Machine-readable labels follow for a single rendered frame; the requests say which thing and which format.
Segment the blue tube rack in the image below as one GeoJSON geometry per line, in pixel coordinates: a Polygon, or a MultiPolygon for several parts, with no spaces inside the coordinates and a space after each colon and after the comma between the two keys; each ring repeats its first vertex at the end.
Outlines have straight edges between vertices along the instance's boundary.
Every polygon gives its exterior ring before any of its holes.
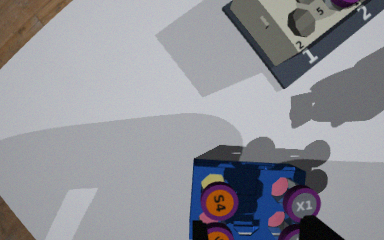
{"type": "Polygon", "coordinates": [[[291,164],[194,159],[189,240],[193,240],[192,220],[199,220],[199,216],[203,213],[200,202],[201,181],[209,174],[222,175],[238,196],[239,205],[236,213],[225,220],[234,240],[276,240],[268,228],[268,221],[276,212],[285,211],[271,195],[272,185],[280,177],[292,179],[300,185],[305,185],[306,179],[304,171],[291,164]]]}

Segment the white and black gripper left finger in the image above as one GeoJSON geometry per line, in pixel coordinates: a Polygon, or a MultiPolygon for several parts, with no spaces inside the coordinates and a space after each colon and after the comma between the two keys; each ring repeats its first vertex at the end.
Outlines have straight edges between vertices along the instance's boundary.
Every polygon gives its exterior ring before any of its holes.
{"type": "Polygon", "coordinates": [[[192,237],[193,240],[209,240],[207,224],[202,220],[192,220],[192,237]]]}

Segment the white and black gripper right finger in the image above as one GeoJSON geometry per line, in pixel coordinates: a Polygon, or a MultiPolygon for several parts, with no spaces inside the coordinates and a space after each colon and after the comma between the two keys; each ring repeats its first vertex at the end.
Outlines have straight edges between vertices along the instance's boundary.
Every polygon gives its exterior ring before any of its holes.
{"type": "Polygon", "coordinates": [[[299,240],[345,240],[315,215],[300,220],[299,240]]]}

